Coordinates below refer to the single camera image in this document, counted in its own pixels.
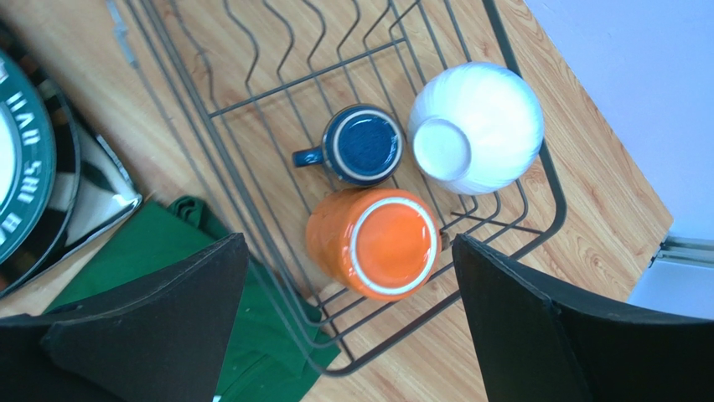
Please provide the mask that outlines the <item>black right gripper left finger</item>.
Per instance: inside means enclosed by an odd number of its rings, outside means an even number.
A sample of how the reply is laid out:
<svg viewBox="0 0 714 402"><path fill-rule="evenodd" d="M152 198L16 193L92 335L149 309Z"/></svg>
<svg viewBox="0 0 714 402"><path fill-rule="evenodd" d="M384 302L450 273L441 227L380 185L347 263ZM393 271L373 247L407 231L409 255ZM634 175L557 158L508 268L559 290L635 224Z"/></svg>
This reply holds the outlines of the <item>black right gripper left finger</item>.
<svg viewBox="0 0 714 402"><path fill-rule="evenodd" d="M4 401L211 401L249 250L230 234L159 271L1 321Z"/></svg>

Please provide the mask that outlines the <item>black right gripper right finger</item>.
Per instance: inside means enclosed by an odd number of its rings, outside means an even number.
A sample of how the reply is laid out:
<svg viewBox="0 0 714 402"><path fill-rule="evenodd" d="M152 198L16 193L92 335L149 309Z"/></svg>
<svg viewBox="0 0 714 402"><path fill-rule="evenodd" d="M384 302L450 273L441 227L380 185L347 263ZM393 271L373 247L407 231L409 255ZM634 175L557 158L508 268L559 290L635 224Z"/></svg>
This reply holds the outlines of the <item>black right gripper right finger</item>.
<svg viewBox="0 0 714 402"><path fill-rule="evenodd" d="M600 296L465 234L452 255L489 400L712 400L711 320Z"/></svg>

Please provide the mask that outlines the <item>square floral ceramic plate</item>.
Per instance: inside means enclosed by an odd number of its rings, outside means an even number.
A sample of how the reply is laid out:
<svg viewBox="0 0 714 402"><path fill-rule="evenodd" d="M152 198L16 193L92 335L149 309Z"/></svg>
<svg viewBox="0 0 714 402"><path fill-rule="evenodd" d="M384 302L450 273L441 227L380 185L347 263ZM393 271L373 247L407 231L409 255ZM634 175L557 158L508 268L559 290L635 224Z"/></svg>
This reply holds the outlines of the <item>square floral ceramic plate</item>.
<svg viewBox="0 0 714 402"><path fill-rule="evenodd" d="M1 296L15 291L131 215L142 202L126 169L82 120L58 141L53 192L28 238L1 263Z"/></svg>

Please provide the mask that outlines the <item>orange ceramic mug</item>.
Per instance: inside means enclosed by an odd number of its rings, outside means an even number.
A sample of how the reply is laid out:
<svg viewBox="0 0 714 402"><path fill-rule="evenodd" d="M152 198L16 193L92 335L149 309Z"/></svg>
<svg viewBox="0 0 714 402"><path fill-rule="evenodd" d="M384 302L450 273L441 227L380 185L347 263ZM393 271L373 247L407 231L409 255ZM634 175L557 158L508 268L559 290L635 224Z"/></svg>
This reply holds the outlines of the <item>orange ceramic mug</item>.
<svg viewBox="0 0 714 402"><path fill-rule="evenodd" d="M310 259L326 276L383 302L418 291L443 249L427 204L396 188L330 194L311 213L305 238Z"/></svg>

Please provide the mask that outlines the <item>white ribbed bowl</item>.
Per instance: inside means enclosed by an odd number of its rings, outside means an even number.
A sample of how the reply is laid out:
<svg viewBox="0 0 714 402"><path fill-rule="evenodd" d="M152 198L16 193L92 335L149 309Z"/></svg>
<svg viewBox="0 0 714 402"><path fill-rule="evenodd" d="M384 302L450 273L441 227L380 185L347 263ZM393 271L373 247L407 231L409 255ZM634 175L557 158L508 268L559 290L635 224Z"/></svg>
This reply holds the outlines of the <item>white ribbed bowl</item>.
<svg viewBox="0 0 714 402"><path fill-rule="evenodd" d="M531 87L488 62L448 68L416 96L407 141L417 166L438 187L475 196L502 189L534 163L545 118Z"/></svg>

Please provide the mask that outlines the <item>round green rimmed plate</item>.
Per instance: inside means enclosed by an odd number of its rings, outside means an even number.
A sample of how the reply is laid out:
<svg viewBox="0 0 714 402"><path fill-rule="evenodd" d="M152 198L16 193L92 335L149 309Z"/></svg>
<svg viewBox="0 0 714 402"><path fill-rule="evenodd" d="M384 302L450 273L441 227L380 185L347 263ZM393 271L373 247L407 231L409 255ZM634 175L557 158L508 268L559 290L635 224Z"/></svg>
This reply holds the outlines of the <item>round green rimmed plate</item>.
<svg viewBox="0 0 714 402"><path fill-rule="evenodd" d="M54 129L44 99L1 52L1 261L28 238L44 212L56 172Z"/></svg>

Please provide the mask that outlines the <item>dark blue ceramic mug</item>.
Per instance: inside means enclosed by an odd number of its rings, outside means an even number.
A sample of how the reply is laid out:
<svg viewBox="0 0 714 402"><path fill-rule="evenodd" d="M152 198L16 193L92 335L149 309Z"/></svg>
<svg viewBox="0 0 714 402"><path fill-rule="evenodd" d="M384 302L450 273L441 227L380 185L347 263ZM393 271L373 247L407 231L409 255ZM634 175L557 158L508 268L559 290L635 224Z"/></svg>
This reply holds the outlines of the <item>dark blue ceramic mug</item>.
<svg viewBox="0 0 714 402"><path fill-rule="evenodd" d="M332 117L319 146L294 152L292 163L297 168L325 165L342 182L370 187L391 177L404 148L394 118L380 107L355 104Z"/></svg>

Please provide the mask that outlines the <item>round black rimmed plate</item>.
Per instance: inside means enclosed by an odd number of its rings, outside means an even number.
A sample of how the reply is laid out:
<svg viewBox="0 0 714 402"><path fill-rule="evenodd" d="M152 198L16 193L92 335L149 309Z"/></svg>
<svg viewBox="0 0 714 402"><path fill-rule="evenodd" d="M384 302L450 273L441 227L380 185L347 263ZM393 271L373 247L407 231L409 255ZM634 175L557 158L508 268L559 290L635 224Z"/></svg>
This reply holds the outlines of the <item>round black rimmed plate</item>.
<svg viewBox="0 0 714 402"><path fill-rule="evenodd" d="M80 181L65 95L1 27L1 293L40 273L66 238Z"/></svg>

